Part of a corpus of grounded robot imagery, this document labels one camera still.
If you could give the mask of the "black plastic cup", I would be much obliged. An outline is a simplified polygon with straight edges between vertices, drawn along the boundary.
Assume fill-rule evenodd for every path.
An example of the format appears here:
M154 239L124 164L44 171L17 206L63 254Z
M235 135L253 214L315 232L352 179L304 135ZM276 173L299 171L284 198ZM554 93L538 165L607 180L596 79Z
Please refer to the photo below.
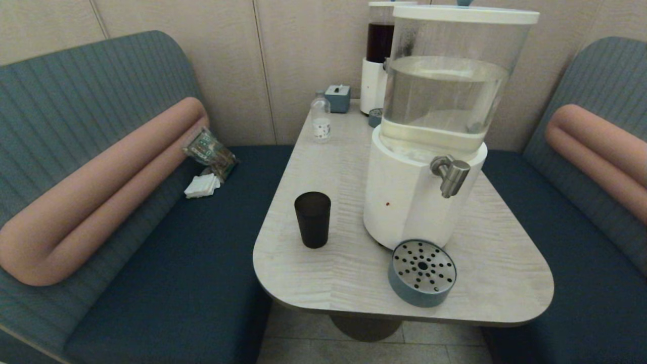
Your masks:
M328 242L332 202L324 193L312 191L294 201L294 209L303 244L318 249Z

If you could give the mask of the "clear water dispenser white base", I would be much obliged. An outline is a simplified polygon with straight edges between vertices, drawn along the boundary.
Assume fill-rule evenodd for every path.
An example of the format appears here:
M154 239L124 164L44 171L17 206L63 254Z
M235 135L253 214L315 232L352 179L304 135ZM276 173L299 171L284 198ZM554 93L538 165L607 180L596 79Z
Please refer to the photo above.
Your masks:
M381 124L372 134L363 225L389 249L449 242L488 155L485 137L534 10L398 6Z

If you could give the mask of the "small clear bottle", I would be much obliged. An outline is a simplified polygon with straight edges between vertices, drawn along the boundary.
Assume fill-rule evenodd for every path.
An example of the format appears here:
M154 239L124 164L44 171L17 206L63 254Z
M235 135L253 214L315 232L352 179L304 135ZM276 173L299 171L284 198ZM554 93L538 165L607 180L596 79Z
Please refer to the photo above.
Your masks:
M331 104L325 97L325 90L317 90L310 103L310 121L313 126L314 140L326 143L331 137Z

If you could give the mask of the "small blue box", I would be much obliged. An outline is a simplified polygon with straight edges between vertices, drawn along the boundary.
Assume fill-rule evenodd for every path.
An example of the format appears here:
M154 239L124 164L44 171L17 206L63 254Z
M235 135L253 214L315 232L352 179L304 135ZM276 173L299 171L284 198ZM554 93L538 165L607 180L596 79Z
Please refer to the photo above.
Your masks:
M330 112L345 114L350 108L351 86L344 84L329 85L325 97L330 103Z

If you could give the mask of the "dark drink dispenser white base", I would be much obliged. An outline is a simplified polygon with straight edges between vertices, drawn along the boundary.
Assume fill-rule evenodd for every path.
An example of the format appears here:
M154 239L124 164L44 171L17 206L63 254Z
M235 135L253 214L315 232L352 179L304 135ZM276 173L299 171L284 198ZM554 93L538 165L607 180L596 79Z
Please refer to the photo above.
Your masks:
M366 53L362 59L362 85L360 110L369 114L371 110L384 105L387 62L391 55L395 18L393 9L397 6L416 6L418 2L369 2L369 25Z

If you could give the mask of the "green snack packet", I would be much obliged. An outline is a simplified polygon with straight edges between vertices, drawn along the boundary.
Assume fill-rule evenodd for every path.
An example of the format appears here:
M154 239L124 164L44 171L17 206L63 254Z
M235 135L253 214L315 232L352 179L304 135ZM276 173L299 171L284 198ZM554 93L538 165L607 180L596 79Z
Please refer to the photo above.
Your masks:
M206 166L222 184L240 162L236 155L220 143L205 126L190 130L182 151L197 163Z

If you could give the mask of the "white napkin stack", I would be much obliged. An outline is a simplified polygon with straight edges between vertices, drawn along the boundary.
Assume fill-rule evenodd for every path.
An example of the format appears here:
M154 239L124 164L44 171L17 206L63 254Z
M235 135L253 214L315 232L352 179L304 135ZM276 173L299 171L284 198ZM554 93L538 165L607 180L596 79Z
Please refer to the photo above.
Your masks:
M187 199L212 196L220 188L220 180L214 173L195 176L184 194Z

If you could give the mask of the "round blue drip tray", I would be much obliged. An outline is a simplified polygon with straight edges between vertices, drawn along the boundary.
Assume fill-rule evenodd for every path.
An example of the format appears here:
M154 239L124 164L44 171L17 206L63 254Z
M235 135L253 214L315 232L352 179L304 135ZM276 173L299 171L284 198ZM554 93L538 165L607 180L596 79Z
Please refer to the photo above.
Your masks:
M396 295L420 308L442 304L457 281L451 257L436 244L404 240L391 253L388 281Z

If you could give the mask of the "pink bolster cushion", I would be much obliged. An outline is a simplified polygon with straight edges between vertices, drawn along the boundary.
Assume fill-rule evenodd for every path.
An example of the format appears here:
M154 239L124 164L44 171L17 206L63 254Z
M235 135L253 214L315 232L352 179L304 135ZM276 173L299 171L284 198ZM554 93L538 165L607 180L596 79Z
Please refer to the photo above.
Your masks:
M189 135L209 124L203 103L187 97L127 134L0 228L0 267L30 286L70 277L180 166Z
M647 142L575 104L558 108L545 127L554 151L647 225Z

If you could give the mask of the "teal bench seat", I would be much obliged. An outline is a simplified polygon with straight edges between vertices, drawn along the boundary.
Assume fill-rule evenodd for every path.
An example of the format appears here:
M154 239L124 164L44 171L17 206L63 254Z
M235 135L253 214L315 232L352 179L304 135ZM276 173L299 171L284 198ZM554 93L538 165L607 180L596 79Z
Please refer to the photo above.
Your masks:
M127 134L187 97L187 56L160 31L0 67L0 228ZM291 146L233 147L212 196L185 160L70 277L21 283L0 267L0 362L256 364L272 300L252 252Z
M647 42L602 38L575 56L524 151L488 154L483 172L547 260L554 294L535 320L483 332L496 364L647 364L647 219L548 144L565 106L644 143L647 190Z

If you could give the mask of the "round table pedestal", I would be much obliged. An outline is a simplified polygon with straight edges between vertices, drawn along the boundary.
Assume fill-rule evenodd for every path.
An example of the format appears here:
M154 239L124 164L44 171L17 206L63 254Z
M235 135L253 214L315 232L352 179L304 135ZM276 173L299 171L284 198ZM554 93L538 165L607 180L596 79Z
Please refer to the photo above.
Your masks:
M331 315L330 319L340 332L362 342L377 342L392 336L402 321L379 320L358 316Z

